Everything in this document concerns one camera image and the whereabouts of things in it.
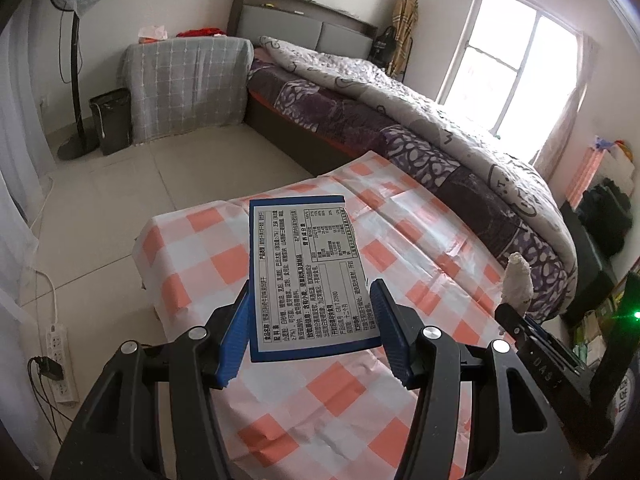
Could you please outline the white tissue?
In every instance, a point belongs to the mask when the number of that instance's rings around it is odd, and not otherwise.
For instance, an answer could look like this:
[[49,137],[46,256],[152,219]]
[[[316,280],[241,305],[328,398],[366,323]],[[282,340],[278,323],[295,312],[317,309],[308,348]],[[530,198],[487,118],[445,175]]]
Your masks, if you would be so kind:
[[519,315],[524,315],[532,305],[534,285],[532,271],[519,252],[508,258],[502,281],[501,302],[511,306]]

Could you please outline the blue labelled box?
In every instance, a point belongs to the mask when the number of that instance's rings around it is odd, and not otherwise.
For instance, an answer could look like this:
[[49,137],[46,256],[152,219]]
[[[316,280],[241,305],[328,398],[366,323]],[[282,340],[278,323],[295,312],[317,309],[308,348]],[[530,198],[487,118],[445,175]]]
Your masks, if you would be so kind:
[[250,358],[338,356],[381,343],[341,195],[250,200]]

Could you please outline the black small trash can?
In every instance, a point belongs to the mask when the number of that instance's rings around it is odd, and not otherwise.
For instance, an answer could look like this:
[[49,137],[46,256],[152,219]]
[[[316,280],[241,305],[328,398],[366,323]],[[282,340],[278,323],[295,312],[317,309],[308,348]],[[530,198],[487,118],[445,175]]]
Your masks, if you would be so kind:
[[89,101],[94,130],[103,155],[128,148],[132,143],[131,94],[127,88],[105,92]]

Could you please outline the black ottoman cabinet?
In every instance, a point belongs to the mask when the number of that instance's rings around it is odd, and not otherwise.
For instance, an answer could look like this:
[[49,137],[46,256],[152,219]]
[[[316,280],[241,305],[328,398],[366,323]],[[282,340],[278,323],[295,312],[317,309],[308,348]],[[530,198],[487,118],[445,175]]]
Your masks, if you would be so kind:
[[568,328],[574,328],[588,312],[596,310],[605,302],[617,284],[617,278],[610,260],[602,255],[570,203],[562,203],[560,211],[574,240],[577,255],[575,296],[561,318]]

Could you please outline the black clothes pile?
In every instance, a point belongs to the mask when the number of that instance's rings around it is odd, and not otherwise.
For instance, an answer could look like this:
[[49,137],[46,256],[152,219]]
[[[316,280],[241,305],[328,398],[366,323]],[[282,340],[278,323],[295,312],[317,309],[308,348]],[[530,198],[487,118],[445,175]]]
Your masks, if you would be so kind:
[[577,217],[605,258],[622,251],[632,227],[630,208],[630,198],[609,178],[582,193]]

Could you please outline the beige curtain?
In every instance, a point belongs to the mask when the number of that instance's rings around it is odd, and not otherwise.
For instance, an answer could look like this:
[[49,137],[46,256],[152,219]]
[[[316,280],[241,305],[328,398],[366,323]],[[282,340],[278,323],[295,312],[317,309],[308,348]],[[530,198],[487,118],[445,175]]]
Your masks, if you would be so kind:
[[584,32],[577,35],[577,68],[574,88],[568,95],[558,121],[554,124],[546,142],[533,159],[533,166],[540,176],[550,183],[573,132],[577,115],[589,87],[599,47]]

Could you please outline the white power strip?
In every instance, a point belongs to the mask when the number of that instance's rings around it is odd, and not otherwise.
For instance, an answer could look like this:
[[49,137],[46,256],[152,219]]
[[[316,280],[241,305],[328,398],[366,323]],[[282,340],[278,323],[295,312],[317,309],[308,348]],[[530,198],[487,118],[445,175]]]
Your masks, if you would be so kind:
[[62,368],[61,379],[51,379],[51,388],[55,402],[63,405],[75,405],[78,393],[70,359],[67,330],[62,324],[52,324],[46,331],[47,356]]

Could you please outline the grey checked covered nightstand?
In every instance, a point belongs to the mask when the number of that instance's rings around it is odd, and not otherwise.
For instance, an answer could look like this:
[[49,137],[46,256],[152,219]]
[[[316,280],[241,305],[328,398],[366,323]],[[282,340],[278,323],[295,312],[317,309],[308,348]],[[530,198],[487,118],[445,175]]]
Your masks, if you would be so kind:
[[253,61],[250,40],[228,36],[129,46],[118,80],[131,96],[132,142],[242,122]]

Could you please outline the window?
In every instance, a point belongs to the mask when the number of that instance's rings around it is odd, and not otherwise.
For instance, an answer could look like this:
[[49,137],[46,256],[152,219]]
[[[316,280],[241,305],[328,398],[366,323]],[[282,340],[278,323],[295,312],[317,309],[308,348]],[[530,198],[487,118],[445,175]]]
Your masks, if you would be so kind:
[[473,0],[436,101],[530,162],[578,81],[579,36],[527,0]]

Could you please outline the bed with purple quilt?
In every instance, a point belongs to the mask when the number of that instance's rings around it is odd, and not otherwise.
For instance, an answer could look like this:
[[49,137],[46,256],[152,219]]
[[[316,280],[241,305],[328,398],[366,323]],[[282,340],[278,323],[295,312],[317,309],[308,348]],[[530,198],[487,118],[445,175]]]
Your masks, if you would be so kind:
[[370,151],[381,155],[449,207],[500,263],[515,253],[526,260],[535,320],[566,311],[578,261],[546,181],[371,63],[373,26],[308,0],[233,0],[228,32],[255,49],[247,125],[317,176]]

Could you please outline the black handbag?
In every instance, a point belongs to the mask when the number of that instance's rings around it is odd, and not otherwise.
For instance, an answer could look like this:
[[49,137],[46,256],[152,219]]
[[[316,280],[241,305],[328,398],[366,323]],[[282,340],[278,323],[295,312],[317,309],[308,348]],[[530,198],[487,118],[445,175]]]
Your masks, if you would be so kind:
[[373,41],[369,61],[378,66],[378,68],[386,70],[390,62],[392,62],[396,46],[396,28],[390,25]]

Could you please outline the red cloth on nightstand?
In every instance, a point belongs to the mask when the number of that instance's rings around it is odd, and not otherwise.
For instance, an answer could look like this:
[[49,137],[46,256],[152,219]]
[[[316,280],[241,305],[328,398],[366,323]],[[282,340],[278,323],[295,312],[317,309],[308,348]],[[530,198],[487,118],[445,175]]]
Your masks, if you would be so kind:
[[196,38],[196,37],[216,37],[224,36],[226,32],[217,27],[203,27],[197,29],[189,29],[184,32],[178,32],[177,38]]

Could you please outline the pink tissue pack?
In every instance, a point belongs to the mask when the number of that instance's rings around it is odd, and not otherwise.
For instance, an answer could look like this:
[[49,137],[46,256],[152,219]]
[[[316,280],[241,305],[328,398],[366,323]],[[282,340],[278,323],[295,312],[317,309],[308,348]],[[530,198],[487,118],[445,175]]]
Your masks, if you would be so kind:
[[153,42],[164,41],[167,39],[168,31],[164,25],[144,26],[138,31],[139,44],[152,44]]

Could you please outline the plaid coat on rack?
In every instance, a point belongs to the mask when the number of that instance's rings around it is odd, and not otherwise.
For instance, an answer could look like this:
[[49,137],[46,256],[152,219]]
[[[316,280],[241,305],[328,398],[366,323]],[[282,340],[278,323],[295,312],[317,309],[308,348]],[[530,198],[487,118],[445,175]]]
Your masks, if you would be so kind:
[[398,78],[405,73],[418,19],[418,0],[397,0],[392,14],[396,47],[386,70],[387,75],[392,78]]

